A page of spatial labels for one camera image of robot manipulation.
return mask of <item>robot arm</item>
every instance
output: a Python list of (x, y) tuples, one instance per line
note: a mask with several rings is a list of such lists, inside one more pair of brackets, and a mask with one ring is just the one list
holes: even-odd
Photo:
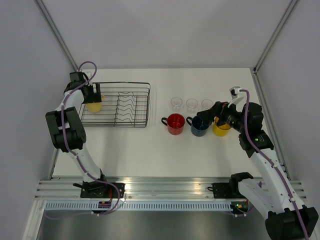
[(242, 112), (237, 112), (236, 104), (244, 98), (244, 92), (240, 87), (233, 87), (230, 93), (231, 102), (218, 101), (211, 109), (198, 112), (197, 115), (208, 125), (218, 117), (218, 126), (229, 124), (240, 133), (240, 146), (261, 173), (269, 195), (258, 187), (249, 173), (232, 175), (229, 181), (231, 190), (235, 195), (245, 196), (256, 207), (265, 219), (266, 230), (272, 240), (311, 236), (319, 218), (318, 213), (314, 207), (306, 207), (280, 167), (274, 146), (262, 130), (262, 107), (249, 102), (248, 111), (245, 105)]
[[(81, 104), (99, 103), (102, 101), (100, 84), (95, 83), (95, 89), (93, 85), (87, 84), (74, 91), (75, 88), (86, 82), (84, 78), (88, 80), (88, 77), (83, 72), (70, 73), (71, 82), (64, 90), (64, 98), (61, 104), (54, 111), (47, 112), (45, 118), (54, 147), (68, 154), (82, 174), (82, 185), (74, 184), (75, 187), (81, 188), (80, 197), (108, 198), (110, 195), (110, 188), (104, 184), (104, 182), (106, 182), (106, 177), (94, 163), (87, 150), (86, 132), (78, 115)], [(64, 138), (62, 130), (62, 106), (64, 106), (63, 124), (65, 127), (66, 139)], [(71, 152), (68, 151), (65, 140), (68, 143)]]

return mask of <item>white tabletop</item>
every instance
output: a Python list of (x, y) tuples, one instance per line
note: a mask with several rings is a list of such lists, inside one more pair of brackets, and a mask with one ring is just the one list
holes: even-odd
[[(93, 82), (148, 82), (151, 84), (149, 122), (146, 128), (86, 127), (87, 148), (106, 176), (118, 177), (230, 177), (249, 172), (261, 177), (232, 129), (218, 137), (209, 127), (196, 137), (186, 123), (180, 135), (171, 135), (161, 123), (172, 114), (170, 100), (180, 97), (185, 118), (186, 100), (230, 101), (229, 89), (250, 91), (259, 103), (249, 68), (99, 69)], [(241, 111), (245, 100), (238, 104)], [(73, 160), (60, 152), (54, 176), (80, 176)]]

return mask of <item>yellow cup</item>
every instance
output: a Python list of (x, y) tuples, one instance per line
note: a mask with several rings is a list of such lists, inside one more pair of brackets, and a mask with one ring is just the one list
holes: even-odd
[(213, 124), (213, 132), (215, 135), (217, 135), (219, 137), (223, 137), (223, 136), (227, 135), (227, 133), (230, 131), (231, 127), (228, 124), (217, 126), (218, 121), (219, 121), (219, 118), (216, 117), (214, 124)]
[(99, 112), (102, 108), (102, 102), (86, 103), (85, 105), (88, 108), (88, 111), (94, 114)]

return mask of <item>clear plastic cup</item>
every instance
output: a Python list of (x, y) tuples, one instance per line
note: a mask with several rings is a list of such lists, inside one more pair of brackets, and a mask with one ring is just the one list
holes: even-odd
[(182, 99), (180, 97), (174, 97), (171, 99), (171, 106), (172, 106), (172, 111), (174, 113), (180, 112), (182, 108)]
[(202, 106), (203, 110), (208, 110), (208, 109), (212, 108), (213, 105), (214, 105), (214, 102), (211, 101), (210, 99), (204, 99), (201, 102), (201, 106)]
[(198, 101), (195, 100), (194, 98), (190, 98), (186, 101), (186, 110), (190, 114), (194, 114), (198, 110)]

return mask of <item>dish rack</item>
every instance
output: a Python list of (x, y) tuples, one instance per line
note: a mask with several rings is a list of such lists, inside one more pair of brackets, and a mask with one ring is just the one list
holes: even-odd
[(101, 110), (88, 111), (81, 105), (84, 127), (145, 128), (149, 117), (150, 84), (147, 82), (99, 82)]

